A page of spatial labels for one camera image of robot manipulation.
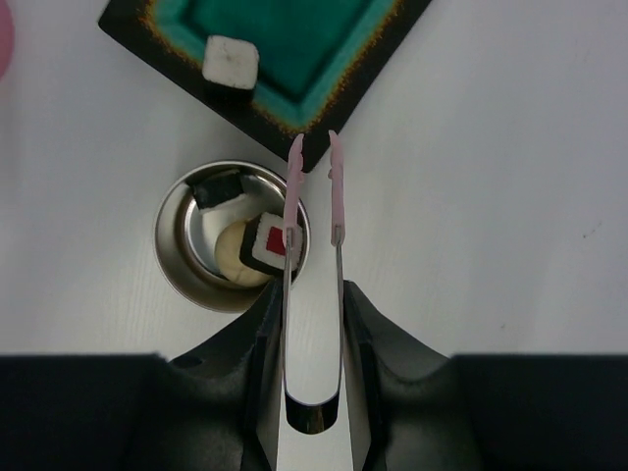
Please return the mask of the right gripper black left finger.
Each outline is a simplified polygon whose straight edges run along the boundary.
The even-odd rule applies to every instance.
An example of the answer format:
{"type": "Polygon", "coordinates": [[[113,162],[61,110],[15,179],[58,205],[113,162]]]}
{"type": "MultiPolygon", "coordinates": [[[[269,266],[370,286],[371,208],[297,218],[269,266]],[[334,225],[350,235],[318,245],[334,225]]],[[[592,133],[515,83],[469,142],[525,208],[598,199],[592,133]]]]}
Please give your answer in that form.
{"type": "Polygon", "coordinates": [[[283,290],[173,360],[5,355],[5,470],[273,470],[283,290]]]}

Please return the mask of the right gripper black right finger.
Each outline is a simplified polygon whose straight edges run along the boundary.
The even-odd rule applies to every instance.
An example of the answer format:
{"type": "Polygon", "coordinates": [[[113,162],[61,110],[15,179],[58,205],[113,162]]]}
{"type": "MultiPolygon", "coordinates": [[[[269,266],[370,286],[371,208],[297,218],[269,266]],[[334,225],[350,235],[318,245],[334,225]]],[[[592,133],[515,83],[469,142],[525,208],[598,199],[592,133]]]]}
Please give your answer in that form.
{"type": "Polygon", "coordinates": [[[357,470],[623,470],[627,359],[444,356],[344,286],[357,470]]]}

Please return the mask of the pink metal tongs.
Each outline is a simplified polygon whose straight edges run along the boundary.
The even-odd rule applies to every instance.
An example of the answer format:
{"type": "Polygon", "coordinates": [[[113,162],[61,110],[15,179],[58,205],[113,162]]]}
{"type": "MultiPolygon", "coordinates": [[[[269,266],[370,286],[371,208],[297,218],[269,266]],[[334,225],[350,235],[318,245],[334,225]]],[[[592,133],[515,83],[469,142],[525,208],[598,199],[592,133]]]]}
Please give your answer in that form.
{"type": "Polygon", "coordinates": [[[343,151],[338,134],[330,131],[330,243],[315,241],[315,232],[309,227],[303,230],[305,240],[298,242],[303,140],[304,136],[298,135],[288,152],[281,333],[283,388],[288,424],[301,434],[318,435],[335,425],[340,404],[344,347],[343,151]]]}

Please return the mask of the round cream steamed bun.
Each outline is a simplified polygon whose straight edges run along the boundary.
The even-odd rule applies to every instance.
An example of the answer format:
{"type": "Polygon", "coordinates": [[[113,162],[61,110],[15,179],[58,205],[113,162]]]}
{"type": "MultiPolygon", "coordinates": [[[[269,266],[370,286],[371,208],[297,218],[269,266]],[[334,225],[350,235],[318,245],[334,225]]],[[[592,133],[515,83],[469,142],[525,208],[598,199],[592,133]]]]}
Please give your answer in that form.
{"type": "Polygon", "coordinates": [[[271,276],[244,265],[240,260],[244,230],[244,221],[227,226],[216,240],[214,257],[219,271],[227,280],[241,288],[256,288],[268,283],[271,276]]]}

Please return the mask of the round steel lunch box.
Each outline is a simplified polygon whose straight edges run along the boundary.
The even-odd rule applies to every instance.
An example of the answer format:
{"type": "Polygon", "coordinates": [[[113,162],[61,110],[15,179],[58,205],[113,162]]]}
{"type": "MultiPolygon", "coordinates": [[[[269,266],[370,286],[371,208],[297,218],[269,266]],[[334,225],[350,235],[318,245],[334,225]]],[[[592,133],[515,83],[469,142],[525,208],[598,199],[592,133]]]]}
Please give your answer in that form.
{"type": "Polygon", "coordinates": [[[210,163],[180,178],[164,197],[153,230],[156,259],[170,285],[187,300],[209,310],[242,313],[265,285],[241,288],[219,271],[214,257],[220,233],[237,221],[261,213],[283,213],[286,181],[274,172],[237,160],[210,163]],[[220,172],[238,170],[244,198],[222,209],[201,213],[190,187],[220,172]]]}

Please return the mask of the white sushi red centre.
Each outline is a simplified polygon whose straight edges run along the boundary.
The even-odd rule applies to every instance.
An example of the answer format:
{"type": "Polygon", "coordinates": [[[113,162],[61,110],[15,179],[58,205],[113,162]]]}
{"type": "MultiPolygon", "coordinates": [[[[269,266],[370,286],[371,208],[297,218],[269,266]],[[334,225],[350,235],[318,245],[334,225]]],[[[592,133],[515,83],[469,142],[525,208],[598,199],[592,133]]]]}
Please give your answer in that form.
{"type": "Polygon", "coordinates": [[[286,262],[283,229],[283,218],[274,213],[264,212],[247,221],[239,251],[240,262],[258,272],[280,277],[286,262]]]}

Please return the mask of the black seaweed sushi piece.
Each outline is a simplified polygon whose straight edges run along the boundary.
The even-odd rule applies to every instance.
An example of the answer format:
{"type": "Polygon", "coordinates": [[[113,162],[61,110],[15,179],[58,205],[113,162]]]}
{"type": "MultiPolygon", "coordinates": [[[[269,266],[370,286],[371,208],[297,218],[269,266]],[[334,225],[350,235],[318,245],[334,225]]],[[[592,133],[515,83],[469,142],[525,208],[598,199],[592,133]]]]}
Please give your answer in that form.
{"type": "Polygon", "coordinates": [[[201,213],[233,205],[245,196],[242,175],[238,170],[212,175],[202,182],[194,183],[190,189],[201,213]]]}

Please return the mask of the pink lunch box lid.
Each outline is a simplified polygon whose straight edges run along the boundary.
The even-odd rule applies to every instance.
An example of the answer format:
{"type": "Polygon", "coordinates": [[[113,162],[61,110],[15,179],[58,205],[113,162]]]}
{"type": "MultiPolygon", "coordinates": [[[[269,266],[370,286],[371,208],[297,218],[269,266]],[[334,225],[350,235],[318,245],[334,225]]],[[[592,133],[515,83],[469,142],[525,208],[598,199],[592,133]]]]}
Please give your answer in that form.
{"type": "Polygon", "coordinates": [[[15,45],[13,15],[5,0],[0,4],[0,78],[6,75],[10,66],[15,45]]]}

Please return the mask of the white sushi dark centre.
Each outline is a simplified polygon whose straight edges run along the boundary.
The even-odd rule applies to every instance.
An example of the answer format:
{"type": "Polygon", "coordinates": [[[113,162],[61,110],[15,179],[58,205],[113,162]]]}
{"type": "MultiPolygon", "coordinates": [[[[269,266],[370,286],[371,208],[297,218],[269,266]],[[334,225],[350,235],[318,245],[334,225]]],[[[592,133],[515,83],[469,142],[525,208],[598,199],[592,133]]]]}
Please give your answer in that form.
{"type": "Polygon", "coordinates": [[[201,73],[212,89],[251,95],[258,81],[259,63],[259,51],[253,43],[224,35],[210,35],[205,45],[201,73]]]}

